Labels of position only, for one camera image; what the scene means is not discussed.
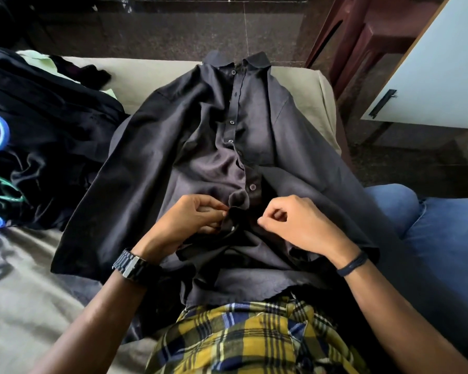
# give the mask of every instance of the yellow and blue plaid fabric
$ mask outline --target yellow and blue plaid fabric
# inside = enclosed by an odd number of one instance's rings
[[[192,371],[369,373],[325,317],[290,297],[186,308],[159,339],[146,374]]]

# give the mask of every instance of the hand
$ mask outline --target hand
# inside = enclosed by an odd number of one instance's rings
[[[301,249],[326,256],[338,269],[360,253],[309,198],[296,195],[274,198],[258,224]]]
[[[183,195],[132,249],[153,264],[174,253],[194,233],[216,233],[229,207],[209,195]]]

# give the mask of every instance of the shirt collar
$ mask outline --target shirt collar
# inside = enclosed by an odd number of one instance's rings
[[[244,59],[250,65],[256,68],[267,68],[270,67],[270,61],[267,58],[267,55],[264,52],[259,52],[257,54],[248,56]],[[234,62],[227,59],[220,51],[213,50],[208,52],[208,55],[203,60],[204,64],[210,64],[213,67],[226,67],[229,65],[233,65]]]

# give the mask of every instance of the forearm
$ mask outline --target forearm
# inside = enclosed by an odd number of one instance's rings
[[[114,271],[30,374],[106,373],[145,292]]]
[[[380,344],[401,371],[406,374],[468,373],[468,361],[370,261],[355,269],[345,280]]]

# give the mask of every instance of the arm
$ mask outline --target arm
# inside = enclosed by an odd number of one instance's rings
[[[208,195],[185,195],[144,235],[132,253],[157,265],[194,233],[214,233],[227,210]],[[145,293],[144,286],[114,271],[30,374],[107,372]]]
[[[308,198],[275,198],[258,223],[301,249],[326,256],[336,268],[346,266],[360,253]],[[402,372],[468,373],[468,361],[370,261],[345,280],[380,344]]]

